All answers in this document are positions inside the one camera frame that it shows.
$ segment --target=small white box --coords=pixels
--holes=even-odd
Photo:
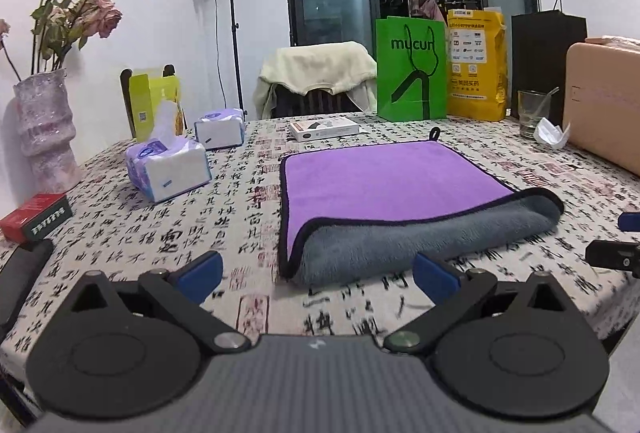
[[[298,141],[330,139],[332,137],[354,136],[360,133],[360,125],[347,118],[328,118],[317,121],[302,121],[289,125],[291,133]]]
[[[196,140],[206,150],[231,148],[244,144],[244,113],[240,108],[211,112],[193,125]]]

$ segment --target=red box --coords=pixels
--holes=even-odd
[[[0,220],[4,236],[17,243],[43,239],[71,217],[64,194],[38,194]]]

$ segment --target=glass cup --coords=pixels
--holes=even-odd
[[[542,118],[549,117],[551,103],[546,100],[546,94],[532,90],[518,92],[518,114],[520,116],[520,134],[526,139],[533,139],[533,132]]]

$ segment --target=green shopping bag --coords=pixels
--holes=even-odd
[[[376,20],[378,115],[387,121],[447,117],[446,25],[421,18]]]

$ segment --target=metal screw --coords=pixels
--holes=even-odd
[[[399,331],[389,336],[389,342],[398,348],[413,348],[420,344],[420,336],[415,332]]]
[[[218,334],[213,342],[217,347],[226,350],[236,350],[246,343],[246,337],[238,332],[224,332]]]

